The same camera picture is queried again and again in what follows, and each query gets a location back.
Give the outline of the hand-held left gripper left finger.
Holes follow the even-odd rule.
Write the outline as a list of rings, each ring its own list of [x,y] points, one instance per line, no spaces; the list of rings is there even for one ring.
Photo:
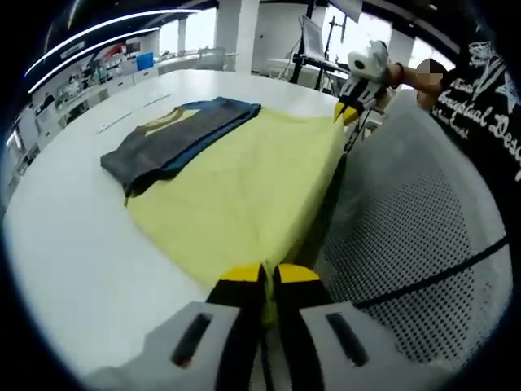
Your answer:
[[[205,301],[192,301],[145,337],[119,367],[87,377],[89,390],[248,390],[262,333],[262,265],[224,273]]]

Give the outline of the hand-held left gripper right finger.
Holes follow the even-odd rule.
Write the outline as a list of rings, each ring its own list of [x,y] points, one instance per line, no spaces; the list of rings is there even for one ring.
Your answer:
[[[332,301],[315,272],[280,264],[273,281],[292,389],[442,388],[443,369],[401,354],[387,328],[348,301]]]

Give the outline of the person's right hand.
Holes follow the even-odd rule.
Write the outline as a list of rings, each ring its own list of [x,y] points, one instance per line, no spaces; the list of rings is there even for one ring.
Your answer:
[[[401,63],[392,63],[387,66],[384,82],[387,87],[398,88],[405,80],[405,67]]]

